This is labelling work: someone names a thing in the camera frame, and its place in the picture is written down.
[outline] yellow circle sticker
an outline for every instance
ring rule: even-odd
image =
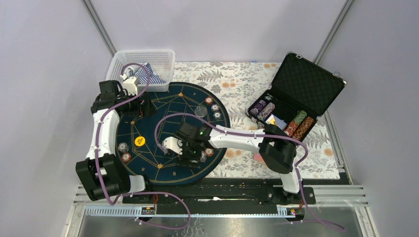
[[[138,147],[142,147],[142,146],[144,146],[144,144],[145,144],[145,137],[137,137],[136,139],[135,139],[135,145],[136,146],[138,146]]]

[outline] white plastic basket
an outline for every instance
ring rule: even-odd
[[[147,91],[167,91],[169,83],[173,80],[174,51],[171,49],[146,49],[146,50],[120,50],[115,53],[109,66],[106,80],[118,80],[122,67],[127,63],[150,63],[155,74],[165,80],[164,84],[150,84]],[[138,91],[142,90],[145,84],[138,85]]]

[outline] metal frame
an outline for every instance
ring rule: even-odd
[[[96,28],[98,29],[105,45],[107,46],[109,52],[113,56],[117,50],[112,43],[109,35],[107,34],[105,27],[103,26],[100,18],[94,9],[93,4],[90,0],[82,0],[84,6],[86,7],[87,12],[91,16],[92,21],[94,22]],[[337,30],[341,26],[345,16],[350,10],[351,6],[355,0],[347,0],[341,9],[337,19],[335,20],[328,36],[326,37],[322,47],[320,48],[316,58],[314,59],[315,64],[319,64],[323,58],[327,48],[332,42]],[[335,153],[337,167],[341,174],[348,176],[350,184],[352,184],[352,177],[350,175],[349,169],[346,166],[346,157],[344,155],[341,142],[337,135],[335,123],[333,121],[332,115],[329,110],[325,112],[326,126],[328,128],[328,133],[330,135],[330,140],[332,148]],[[362,233],[364,236],[369,237],[378,237],[377,230],[374,224],[374,221],[371,216],[370,208],[365,197],[364,189],[360,185],[307,185],[313,188],[314,194],[316,197],[317,204],[312,205],[313,207],[348,207],[351,206],[354,211],[357,213],[358,222],[360,224]],[[85,193],[84,188],[80,185],[78,188],[74,203],[71,209],[71,213],[67,222],[67,229],[65,229],[64,236],[66,237],[76,237],[79,235],[79,231],[83,225],[83,219],[86,215],[92,213],[92,210],[96,210],[99,207],[106,206],[109,208],[106,200],[98,200],[92,202],[87,194]],[[118,202],[116,207],[120,210],[132,210],[133,207],[144,206],[144,204],[123,204]],[[280,205],[277,206],[279,213],[281,213]],[[107,212],[107,216],[112,215],[112,212]],[[251,215],[250,217],[267,217],[264,215]],[[216,217],[230,217],[230,215],[216,215]],[[234,215],[234,217],[249,217],[248,215]]]
[[[357,214],[361,231],[365,237],[378,237],[377,230],[371,217],[370,208],[361,185],[307,185],[313,188],[317,204],[313,208],[322,207],[352,207]],[[72,211],[67,223],[66,237],[78,236],[83,227],[83,219],[88,215],[95,216],[131,216],[134,209],[150,204],[124,204],[118,202],[110,207],[106,200],[91,201],[83,186],[80,185],[73,202]],[[277,205],[278,215],[193,215],[194,217],[218,218],[285,218],[285,207],[298,207],[298,205]],[[186,217],[186,215],[160,215],[171,218]]]
[[[320,48],[319,52],[317,53],[316,57],[314,58],[313,63],[319,65],[320,61],[322,60],[323,56],[326,53],[329,45],[331,44],[333,38],[335,37],[339,27],[341,26],[343,20],[345,19],[346,15],[348,14],[349,10],[351,9],[352,5],[354,4],[355,0],[346,0],[345,4],[343,5],[342,9],[340,10],[339,15],[337,16],[335,22],[332,25],[325,41],[323,42],[322,47]],[[339,137],[337,135],[335,122],[333,121],[332,114],[330,113],[329,109],[326,110],[325,114],[326,120],[326,128],[330,135],[330,141],[332,145],[332,149],[334,151],[334,155],[336,158],[337,168],[340,174],[344,174],[348,176],[349,184],[353,184],[351,174],[349,172],[349,168],[347,167],[346,158],[343,153],[342,145],[340,143]]]
[[[96,26],[96,29],[98,30],[100,36],[102,37],[103,42],[105,43],[106,47],[111,53],[111,56],[113,57],[115,53],[117,52],[117,49],[115,48],[114,44],[112,43],[111,38],[106,32],[106,29],[103,26],[102,21],[100,20],[99,15],[96,12],[96,9],[94,9],[94,6],[90,0],[82,0],[82,3],[85,6],[86,11],[89,13],[89,16],[92,19],[92,22],[94,23],[94,25]]]

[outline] open case lid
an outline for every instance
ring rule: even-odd
[[[275,94],[291,98],[321,116],[346,86],[338,74],[326,71],[301,55],[289,52],[274,79]]]

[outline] red poker chip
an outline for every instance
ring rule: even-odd
[[[214,100],[211,98],[211,97],[207,97],[207,98],[205,98],[205,103],[207,104],[207,105],[210,105],[210,104],[212,104],[212,102],[213,102]]]
[[[123,162],[128,162],[128,161],[131,160],[131,154],[130,153],[124,153],[124,154],[122,154],[121,158],[122,158]]]

